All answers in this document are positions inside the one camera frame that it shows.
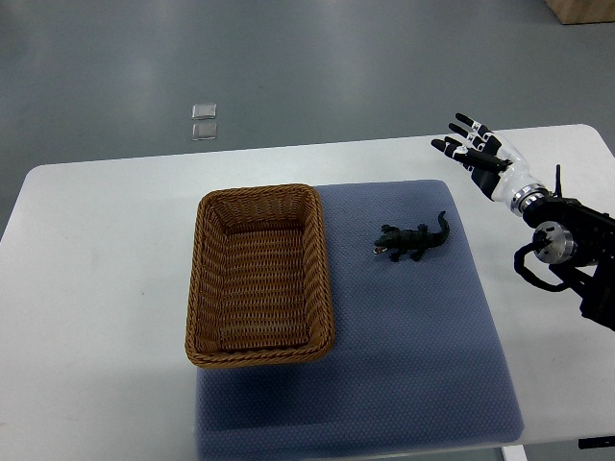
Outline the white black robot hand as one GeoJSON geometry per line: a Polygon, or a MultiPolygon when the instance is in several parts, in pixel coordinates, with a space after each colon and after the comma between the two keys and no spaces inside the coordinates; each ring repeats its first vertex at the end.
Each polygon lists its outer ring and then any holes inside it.
{"type": "Polygon", "coordinates": [[[546,193],[545,186],[529,172],[526,159],[507,139],[465,114],[458,112],[455,119],[449,125],[455,135],[435,138],[430,145],[467,170],[485,197],[521,215],[527,197],[546,193]]]}

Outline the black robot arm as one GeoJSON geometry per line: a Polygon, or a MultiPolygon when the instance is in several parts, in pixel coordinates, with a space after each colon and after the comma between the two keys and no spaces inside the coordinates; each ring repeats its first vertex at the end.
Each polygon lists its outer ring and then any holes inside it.
{"type": "Polygon", "coordinates": [[[531,184],[516,192],[511,209],[531,228],[531,241],[513,258],[515,272],[544,291],[573,290],[581,298],[583,318],[614,329],[614,219],[584,206],[561,192],[560,169],[555,169],[555,191],[531,184]],[[552,284],[526,267],[533,254],[560,279],[552,284]]]}

